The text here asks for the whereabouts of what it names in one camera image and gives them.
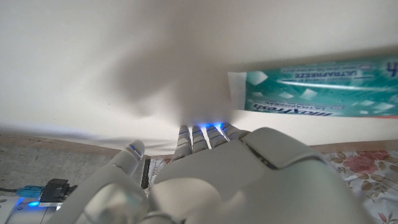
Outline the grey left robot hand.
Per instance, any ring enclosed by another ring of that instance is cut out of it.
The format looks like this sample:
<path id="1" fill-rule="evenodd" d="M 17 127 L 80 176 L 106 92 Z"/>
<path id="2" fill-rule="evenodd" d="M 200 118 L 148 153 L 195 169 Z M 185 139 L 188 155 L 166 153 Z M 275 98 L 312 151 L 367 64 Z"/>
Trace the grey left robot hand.
<path id="1" fill-rule="evenodd" d="M 50 223 L 371 223 L 311 147 L 271 128 L 183 126 L 149 192 L 132 180 L 134 141 L 80 184 Z"/>

